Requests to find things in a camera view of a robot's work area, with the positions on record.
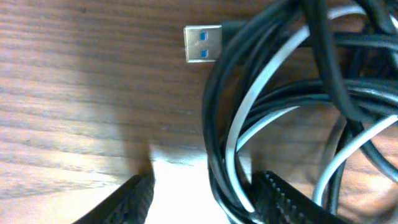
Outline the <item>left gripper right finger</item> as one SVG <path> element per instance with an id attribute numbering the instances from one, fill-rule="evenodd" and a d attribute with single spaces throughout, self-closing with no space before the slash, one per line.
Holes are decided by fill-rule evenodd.
<path id="1" fill-rule="evenodd" d="M 252 175 L 253 206 L 264 223 L 344 224 L 271 171 Z"/>

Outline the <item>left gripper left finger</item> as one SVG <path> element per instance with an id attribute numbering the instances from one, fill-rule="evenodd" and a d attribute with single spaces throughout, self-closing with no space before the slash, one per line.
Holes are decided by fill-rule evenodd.
<path id="1" fill-rule="evenodd" d="M 74 224 L 143 224 L 154 198 L 155 180 L 135 175 Z"/>

